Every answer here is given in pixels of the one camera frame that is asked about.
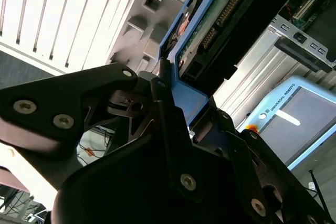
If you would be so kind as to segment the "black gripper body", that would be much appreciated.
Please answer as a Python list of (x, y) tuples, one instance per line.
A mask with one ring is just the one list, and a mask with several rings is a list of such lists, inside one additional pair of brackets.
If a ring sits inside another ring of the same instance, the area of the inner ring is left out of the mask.
[(249, 205), (235, 174), (246, 142), (219, 131), (226, 157), (196, 147), (170, 91), (152, 93), (140, 138), (75, 172), (54, 204), (54, 223), (239, 223)]

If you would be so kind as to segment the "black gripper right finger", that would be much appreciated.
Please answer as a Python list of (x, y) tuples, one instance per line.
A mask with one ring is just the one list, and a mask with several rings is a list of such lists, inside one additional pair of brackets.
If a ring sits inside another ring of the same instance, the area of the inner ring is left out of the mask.
[(208, 112), (250, 223), (334, 222), (257, 133), (237, 132), (232, 118), (217, 108), (213, 98)]

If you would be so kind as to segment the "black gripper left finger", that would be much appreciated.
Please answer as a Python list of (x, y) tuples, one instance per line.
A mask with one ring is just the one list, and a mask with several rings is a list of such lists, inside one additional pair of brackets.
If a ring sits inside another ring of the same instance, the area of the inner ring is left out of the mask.
[(172, 94), (169, 79), (167, 69), (163, 76), (145, 80), (113, 63), (3, 89), (1, 141), (42, 158), (63, 160), (74, 154), (84, 132), (124, 118), (129, 125), (121, 148), (144, 133), (152, 93)]

